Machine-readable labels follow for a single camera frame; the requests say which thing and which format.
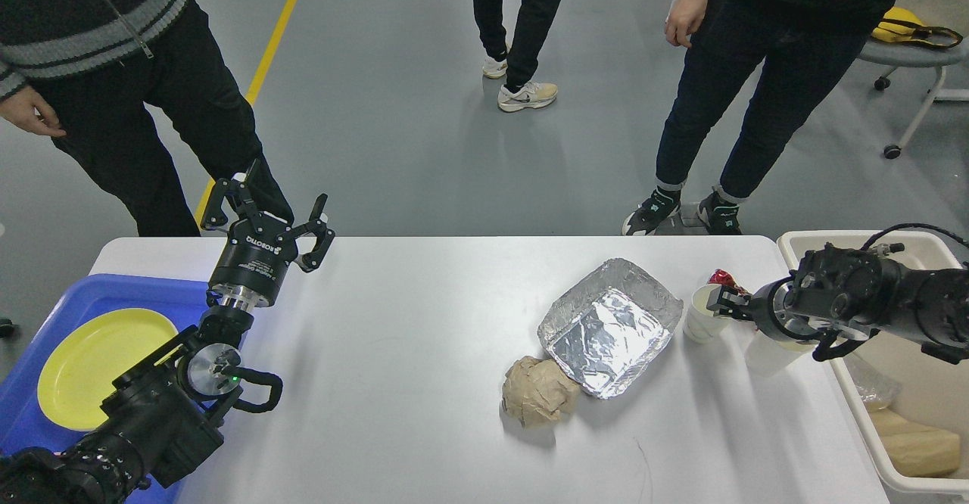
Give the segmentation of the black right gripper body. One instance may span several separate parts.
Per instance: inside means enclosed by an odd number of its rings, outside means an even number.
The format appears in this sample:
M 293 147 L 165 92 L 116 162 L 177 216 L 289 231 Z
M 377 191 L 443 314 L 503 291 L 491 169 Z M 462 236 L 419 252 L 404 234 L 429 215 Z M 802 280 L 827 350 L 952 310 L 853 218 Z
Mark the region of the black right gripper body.
M 747 305 L 758 331 L 779 342 L 809 342 L 821 336 L 819 329 L 809 324 L 809 318 L 793 313 L 785 307 L 785 297 L 793 284 L 793 277 L 761 287 Z

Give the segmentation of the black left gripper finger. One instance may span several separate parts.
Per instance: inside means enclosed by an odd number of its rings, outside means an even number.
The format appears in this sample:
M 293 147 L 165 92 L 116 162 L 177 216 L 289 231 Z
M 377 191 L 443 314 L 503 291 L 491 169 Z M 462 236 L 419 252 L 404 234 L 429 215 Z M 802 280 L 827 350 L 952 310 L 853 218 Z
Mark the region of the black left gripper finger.
M 324 215 L 327 194 L 319 194 L 313 204 L 308 220 L 297 227 L 287 229 L 284 232 L 284 248 L 288 253 L 284 259 L 288 262 L 296 262 L 298 267 L 305 273 L 315 272 L 319 269 L 326 258 L 326 254 L 335 241 L 335 231 L 329 228 Z M 304 236 L 314 236 L 315 242 L 312 248 L 306 253 L 298 252 L 297 241 Z
M 253 160 L 244 173 L 233 174 L 229 179 L 218 179 L 209 189 L 207 200 L 203 203 L 198 227 L 204 231 L 219 231 L 232 234 L 233 227 L 239 227 L 243 221 L 249 222 L 249 231 L 262 234 L 262 212 L 252 197 L 247 180 L 260 169 L 259 160 Z M 235 211 L 238 221 L 229 224 L 224 207 L 228 204 Z

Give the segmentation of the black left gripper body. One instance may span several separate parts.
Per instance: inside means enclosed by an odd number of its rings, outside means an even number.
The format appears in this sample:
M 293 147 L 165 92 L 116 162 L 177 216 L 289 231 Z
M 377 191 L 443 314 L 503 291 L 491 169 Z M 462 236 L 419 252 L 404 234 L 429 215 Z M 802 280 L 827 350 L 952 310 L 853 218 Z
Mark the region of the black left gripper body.
M 236 309 L 276 304 L 288 266 L 297 256 L 293 227 L 280 218 L 260 212 L 259 220 L 239 217 L 227 232 L 227 243 L 208 280 L 208 306 Z

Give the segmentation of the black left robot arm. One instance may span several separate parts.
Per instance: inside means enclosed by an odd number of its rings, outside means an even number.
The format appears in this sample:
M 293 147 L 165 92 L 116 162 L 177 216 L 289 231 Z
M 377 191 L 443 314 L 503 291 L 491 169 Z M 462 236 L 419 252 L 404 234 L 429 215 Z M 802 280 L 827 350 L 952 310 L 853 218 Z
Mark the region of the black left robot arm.
M 291 263 L 321 266 L 335 232 L 319 194 L 301 225 L 260 210 L 247 180 L 258 170 L 218 180 L 204 229 L 227 243 L 207 283 L 207 311 L 112 381 L 101 401 L 106 421 L 61 453 L 41 446 L 2 458 L 4 503 L 122 503 L 152 482 L 169 487 L 191 474 L 224 442 L 232 409 L 273 411 L 283 383 L 243 365 L 240 345 L 254 311 L 276 303 Z

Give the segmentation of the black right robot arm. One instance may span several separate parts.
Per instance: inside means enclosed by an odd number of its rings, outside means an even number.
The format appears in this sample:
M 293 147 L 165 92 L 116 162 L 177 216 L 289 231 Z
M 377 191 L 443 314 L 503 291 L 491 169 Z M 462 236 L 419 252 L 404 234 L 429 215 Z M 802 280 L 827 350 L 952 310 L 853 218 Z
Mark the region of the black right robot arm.
M 892 260 L 901 243 L 886 231 L 859 248 L 809 250 L 781 280 L 757 293 L 718 286 L 707 306 L 720 316 L 754 322 L 778 343 L 812 345 L 817 362 L 843 358 L 873 336 L 891 334 L 932 358 L 957 365 L 968 356 L 965 267 L 910 269 Z

